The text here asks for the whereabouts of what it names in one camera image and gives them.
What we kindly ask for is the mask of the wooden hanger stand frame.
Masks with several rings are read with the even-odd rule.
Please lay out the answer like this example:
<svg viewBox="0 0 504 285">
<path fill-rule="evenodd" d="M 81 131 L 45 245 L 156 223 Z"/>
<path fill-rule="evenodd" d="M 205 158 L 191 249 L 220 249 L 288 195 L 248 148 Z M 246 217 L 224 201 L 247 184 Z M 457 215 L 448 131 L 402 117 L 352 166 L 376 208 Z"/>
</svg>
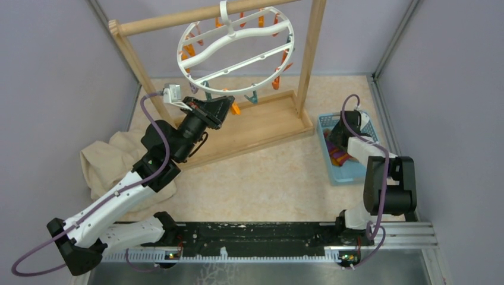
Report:
<svg viewBox="0 0 504 285">
<path fill-rule="evenodd" d="M 234 1 L 227 2 L 225 8 L 230 10 L 232 16 L 238 18 L 260 8 L 276 7 L 278 9 L 279 5 L 279 1 Z M 237 103 L 241 114 L 232 115 L 230 124 L 225 125 L 222 131 L 217 132 L 216 139 L 211 140 L 210 150 L 190 159 L 187 164 L 188 168 L 230 159 L 313 134 L 314 125 L 308 117 L 304 105 L 325 7 L 325 1 L 311 3 L 297 89 L 276 91 L 259 100 L 258 104 L 252 104 L 248 100 Z M 124 24 L 117 20 L 110 20 L 108 29 L 142 88 L 146 92 L 153 92 L 155 87 L 130 43 L 130 36 L 181 25 L 188 27 L 189 24 L 196 21 L 202 23 L 199 30 L 205 31 L 216 26 L 219 15 L 218 4 Z"/>
</svg>

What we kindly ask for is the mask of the purple red striped sock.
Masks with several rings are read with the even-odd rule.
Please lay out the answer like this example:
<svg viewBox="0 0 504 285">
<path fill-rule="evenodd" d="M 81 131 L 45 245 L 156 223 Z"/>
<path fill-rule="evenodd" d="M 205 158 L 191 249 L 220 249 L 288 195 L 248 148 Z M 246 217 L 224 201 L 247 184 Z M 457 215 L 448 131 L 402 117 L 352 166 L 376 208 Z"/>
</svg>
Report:
<svg viewBox="0 0 504 285">
<path fill-rule="evenodd" d="M 356 162 L 357 160 L 354 157 L 350 156 L 348 153 L 341 150 L 340 148 L 338 148 L 336 145 L 334 145 L 332 142 L 329 141 L 330 133 L 331 133 L 330 129 L 323 130 L 323 136 L 325 138 L 325 143 L 331 164 L 336 167 L 341 167 L 344 165 L 345 162 L 348 161 Z"/>
</svg>

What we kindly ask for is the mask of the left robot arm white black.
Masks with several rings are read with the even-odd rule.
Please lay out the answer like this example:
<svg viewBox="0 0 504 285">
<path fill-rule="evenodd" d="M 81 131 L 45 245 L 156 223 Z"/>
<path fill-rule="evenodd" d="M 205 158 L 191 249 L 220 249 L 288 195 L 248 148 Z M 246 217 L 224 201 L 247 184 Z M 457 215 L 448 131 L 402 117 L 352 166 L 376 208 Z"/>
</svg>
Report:
<svg viewBox="0 0 504 285">
<path fill-rule="evenodd" d="M 64 267 L 73 276 L 97 267 L 104 257 L 140 245 L 171 246 L 179 243 L 173 218 L 161 211 L 135 223 L 118 219 L 137 204 L 159 193 L 181 173 L 185 163 L 206 142 L 210 129 L 220 129 L 235 103 L 233 96 L 200 100 L 187 96 L 185 118 L 178 127 L 162 119 L 150 121 L 141 144 L 146 153 L 105 195 L 65 220 L 55 218 L 47 228 Z"/>
</svg>

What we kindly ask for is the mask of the light blue plastic basket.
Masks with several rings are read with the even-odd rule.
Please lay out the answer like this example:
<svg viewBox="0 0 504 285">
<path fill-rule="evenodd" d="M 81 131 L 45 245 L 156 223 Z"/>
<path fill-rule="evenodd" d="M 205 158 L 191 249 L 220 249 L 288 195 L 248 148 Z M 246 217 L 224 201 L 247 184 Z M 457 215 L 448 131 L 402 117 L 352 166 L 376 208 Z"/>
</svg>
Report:
<svg viewBox="0 0 504 285">
<path fill-rule="evenodd" d="M 363 137 L 366 141 L 373 142 L 375 144 L 379 143 L 379 138 L 375 132 L 373 123 L 367 112 L 360 111 L 362 115 L 361 131 L 368 133 L 368 137 Z M 359 139 L 360 135 L 354 133 L 349 127 L 349 130 L 354 134 L 348 141 L 348 148 L 346 150 L 341 149 L 348 153 L 350 156 L 354 157 L 357 161 L 347 161 L 341 167 L 333 166 L 330 162 L 329 154 L 327 151 L 325 138 L 323 136 L 324 129 L 332 130 L 335 125 L 340 120 L 340 112 L 338 113 L 328 113 L 325 115 L 320 115 L 317 121 L 317 135 L 320 140 L 320 145 L 322 149 L 322 154 L 327 167 L 327 172 L 329 175 L 329 180 L 333 186 L 360 182 L 365 179 L 366 176 L 366 155 L 360 155 L 358 153 L 357 147 L 363 142 Z"/>
</svg>

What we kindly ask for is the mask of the orange front clothes clip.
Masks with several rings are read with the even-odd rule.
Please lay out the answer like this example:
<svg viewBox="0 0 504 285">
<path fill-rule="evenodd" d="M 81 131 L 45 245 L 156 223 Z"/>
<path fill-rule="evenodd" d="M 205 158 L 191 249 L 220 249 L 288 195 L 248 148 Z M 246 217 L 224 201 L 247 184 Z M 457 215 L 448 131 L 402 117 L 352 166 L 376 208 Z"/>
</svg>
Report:
<svg viewBox="0 0 504 285">
<path fill-rule="evenodd" d="M 240 109 L 240 107 L 238 106 L 237 103 L 231 104 L 230 113 L 232 115 L 240 115 L 241 114 L 241 109 Z"/>
</svg>

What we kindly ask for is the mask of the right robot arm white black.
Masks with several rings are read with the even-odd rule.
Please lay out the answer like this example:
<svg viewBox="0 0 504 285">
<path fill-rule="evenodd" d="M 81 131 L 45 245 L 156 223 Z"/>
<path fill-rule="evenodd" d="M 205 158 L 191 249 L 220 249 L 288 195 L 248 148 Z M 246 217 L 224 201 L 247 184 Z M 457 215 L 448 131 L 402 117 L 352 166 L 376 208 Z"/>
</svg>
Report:
<svg viewBox="0 0 504 285">
<path fill-rule="evenodd" d="M 329 142 L 366 168 L 363 198 L 336 218 L 335 238 L 351 244 L 359 233 L 372 240 L 385 214 L 400 216 L 417 208 L 414 160 L 388 151 L 369 133 L 362 131 L 363 113 L 341 111 L 328 136 Z"/>
</svg>

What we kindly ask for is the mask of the white round clip hanger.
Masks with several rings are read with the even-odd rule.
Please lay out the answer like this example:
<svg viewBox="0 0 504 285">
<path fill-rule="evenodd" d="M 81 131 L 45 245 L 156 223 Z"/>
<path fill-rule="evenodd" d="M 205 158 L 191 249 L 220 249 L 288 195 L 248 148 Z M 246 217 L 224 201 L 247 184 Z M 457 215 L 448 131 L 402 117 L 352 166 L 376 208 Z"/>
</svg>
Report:
<svg viewBox="0 0 504 285">
<path fill-rule="evenodd" d="M 208 81 L 208 91 L 212 95 L 251 95 L 253 83 L 257 91 L 263 87 L 278 90 L 281 75 L 292 65 L 295 50 L 295 32 L 291 20 L 276 7 L 260 8 L 252 13 L 245 13 L 238 18 L 225 8 L 227 1 L 219 4 L 220 15 L 214 28 L 200 31 L 200 21 L 193 22 L 183 32 L 177 46 L 177 64 L 182 75 L 199 87 L 206 88 L 203 81 Z M 186 39 L 188 34 L 195 36 Z M 203 40 L 204 46 L 197 41 Z M 192 43 L 196 55 L 181 60 L 182 47 Z M 222 80 L 262 67 L 264 76 L 250 83 L 230 87 Z"/>
</svg>

